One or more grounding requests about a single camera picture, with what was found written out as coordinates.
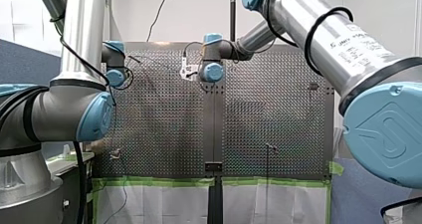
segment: robotic arm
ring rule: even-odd
[[[212,81],[206,74],[210,64],[248,60],[275,38],[274,32],[286,32],[341,95],[344,136],[355,159],[386,181],[422,188],[422,58],[388,51],[339,12],[348,10],[332,9],[324,0],[242,2],[267,21],[236,43],[206,35],[202,81]]]
[[[62,181],[52,179],[41,142],[104,137],[112,113],[106,87],[126,79],[122,44],[103,45],[106,0],[43,2],[63,34],[59,75],[48,88],[0,86],[0,215],[15,223],[61,223]]]

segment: black band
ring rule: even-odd
[[[421,203],[421,202],[422,202],[422,197],[416,197],[416,198],[413,198],[413,199],[397,202],[397,203],[394,203],[394,204],[391,204],[391,205],[388,205],[388,206],[381,208],[381,215],[384,216],[385,212],[387,212],[390,209],[394,209],[394,208],[409,205],[409,204]]]
[[[341,102],[340,106],[338,107],[339,112],[341,113],[341,115],[344,115],[348,106],[350,106],[354,99],[364,91],[374,87],[375,85],[381,83],[385,79],[392,77],[393,75],[399,72],[420,65],[422,65],[422,58],[413,57],[401,60],[391,66],[379,70],[371,77],[367,78],[365,81],[356,86],[353,90],[351,90],[349,94],[347,94],[345,99]]]
[[[64,19],[65,17],[66,17],[66,10],[63,11],[63,13],[59,17],[57,17],[57,18],[51,18],[50,19],[50,22],[51,23],[59,22],[60,20]]]
[[[40,139],[38,139],[38,137],[35,135],[34,127],[32,126],[32,109],[34,107],[34,101],[37,96],[38,94],[32,95],[26,100],[23,112],[25,133],[33,142],[41,142]]]
[[[313,61],[313,58],[311,57],[311,44],[313,42],[314,34],[316,33],[319,25],[321,25],[327,17],[331,15],[339,15],[338,12],[346,13],[348,16],[348,19],[351,22],[353,21],[353,14],[351,14],[350,10],[348,10],[347,8],[344,8],[344,7],[332,8],[327,13],[321,15],[320,17],[316,19],[316,22],[311,27],[310,31],[308,32],[307,39],[305,40],[305,48],[304,48],[305,60],[307,61],[308,66],[319,76],[322,76],[322,74],[320,73],[319,69],[317,68],[317,66],[315,65]]]
[[[16,155],[22,155],[30,152],[35,152],[41,150],[41,144],[35,144],[31,146],[26,147],[18,147],[13,149],[7,149],[7,150],[0,150],[0,157],[6,157],[6,156],[16,156]]]
[[[55,86],[86,87],[86,88],[94,88],[102,92],[106,91],[106,87],[104,85],[101,85],[95,82],[76,80],[76,79],[59,79],[59,80],[50,81],[50,87],[55,87]]]

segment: black cable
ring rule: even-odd
[[[103,42],[104,44],[106,44],[107,46],[110,46],[112,48],[114,48],[117,52],[119,52],[124,58],[126,58],[126,54],[124,53],[124,51],[122,51],[120,48],[118,48],[117,46],[113,45],[110,42]]]
[[[236,46],[234,45],[233,42],[230,42],[229,40],[224,40],[224,39],[223,39],[223,41],[230,45],[230,47],[232,48],[232,53],[235,52],[237,61],[233,60],[233,63],[238,64],[240,62],[239,49],[236,48]]]
[[[146,42],[149,42],[149,38],[151,37],[151,34],[152,34],[152,28],[154,27],[155,23],[158,21],[158,17],[159,17],[159,14],[161,12],[162,6],[164,5],[164,2],[165,2],[165,0],[162,0],[161,4],[159,5],[157,14],[155,16],[155,20],[152,22],[151,27],[149,28],[149,34],[148,34],[148,38],[146,38]]]
[[[126,206],[126,204],[127,204],[126,183],[129,180],[129,178],[128,178],[128,175],[127,175],[127,168],[126,168],[126,165],[125,165],[122,157],[120,157],[120,162],[121,162],[121,166],[123,167],[124,173],[126,174],[125,180],[123,182],[124,201],[123,201],[123,204],[121,204],[120,208],[118,208],[118,210],[116,210],[114,213],[112,213],[109,216],[109,218],[105,221],[104,224],[106,224],[114,215],[116,215],[117,213],[119,213]]]
[[[293,46],[293,47],[297,47],[298,45],[292,41],[289,41],[288,39],[282,37],[282,35],[280,35],[273,27],[273,24],[271,22],[271,16],[270,16],[270,0],[267,0],[267,25],[270,28],[271,32],[280,40],[282,40],[283,42]]]
[[[183,49],[183,57],[186,57],[186,52],[187,52],[187,48],[188,47],[190,47],[191,45],[194,45],[194,44],[197,44],[197,45],[202,45],[202,43],[200,43],[200,42],[191,42],[191,43],[188,43],[186,46],[185,46],[185,48]]]
[[[30,87],[27,88],[19,93],[14,94],[10,98],[8,98],[0,107],[0,131],[3,128],[3,124],[6,121],[7,117],[10,113],[21,103],[26,101],[28,98],[33,96],[37,96],[42,92],[48,91],[49,88],[47,87]]]
[[[78,209],[77,224],[84,223],[84,211],[87,205],[87,173],[85,172],[84,159],[80,144],[74,141],[75,153],[77,154],[78,171],[80,179],[80,206]]]
[[[75,57],[77,57],[78,58],[78,60],[80,60],[80,62],[84,65],[84,66],[86,66],[86,67],[88,67],[88,68],[90,68],[93,72],[95,72],[95,73],[97,73],[99,76],[101,76],[104,80],[105,80],[105,86],[108,86],[109,85],[109,80],[108,80],[108,78],[106,77],[106,75],[104,75],[101,71],[99,71],[97,68],[95,68],[93,65],[91,65],[89,62],[87,62],[84,58],[82,58],[77,52],[75,52],[75,50],[74,49],[72,49],[66,42],[65,42],[65,40],[63,39],[63,37],[61,37],[60,38],[60,42],[62,43],[62,45],[66,48],[66,49],[68,49],[68,51],[70,52],[70,53],[72,53]]]
[[[130,80],[128,81],[128,83],[127,83],[127,85],[126,86],[124,86],[123,88],[120,88],[120,87],[118,87],[118,88],[114,88],[115,90],[118,90],[118,91],[124,91],[124,90],[127,90],[131,85],[132,85],[132,83],[133,83],[133,80],[134,80],[134,73],[133,73],[133,70],[131,70],[130,68],[128,68],[128,67],[124,67],[125,69],[126,69],[126,71],[129,73],[129,78],[130,78]]]
[[[337,12],[344,12],[345,14],[347,14],[348,19],[351,22],[353,22],[353,14],[350,12],[350,10],[348,10],[345,7],[332,8],[327,13],[323,14],[322,16],[320,16],[316,19],[316,22],[313,24],[310,31],[308,32],[307,39],[305,41],[304,52],[305,52],[305,59],[307,60],[307,64],[319,76],[322,76],[322,74],[317,69],[317,66],[315,65],[315,63],[314,63],[314,61],[311,57],[311,45],[312,45],[312,42],[313,42],[314,34],[317,31],[317,28],[319,27],[319,25],[322,24],[323,21],[325,21],[325,19],[327,17],[334,15],[334,14],[338,15],[339,13],[337,13]]]

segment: black pole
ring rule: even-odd
[[[236,0],[230,0],[230,41],[236,41]]]

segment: pegboard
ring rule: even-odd
[[[249,62],[228,63],[225,86],[225,176],[328,176],[333,90],[302,51],[275,46]]]
[[[333,91],[301,51],[274,46],[249,62],[225,62],[225,80],[212,94],[181,80],[185,45],[126,44],[141,64],[126,60],[135,80],[114,91],[116,126],[96,157],[95,176],[203,177],[210,159],[223,162],[224,176],[328,175]],[[199,64],[199,47],[190,47],[188,61]],[[278,148],[268,162],[266,144]],[[117,148],[122,162],[109,159]]]
[[[127,90],[113,92],[117,122],[114,131],[112,121],[105,152],[96,158],[95,176],[203,176],[203,91],[180,78],[183,48],[126,44],[135,80]],[[199,63],[198,49],[188,54],[189,62]],[[122,162],[109,159],[117,148]]]

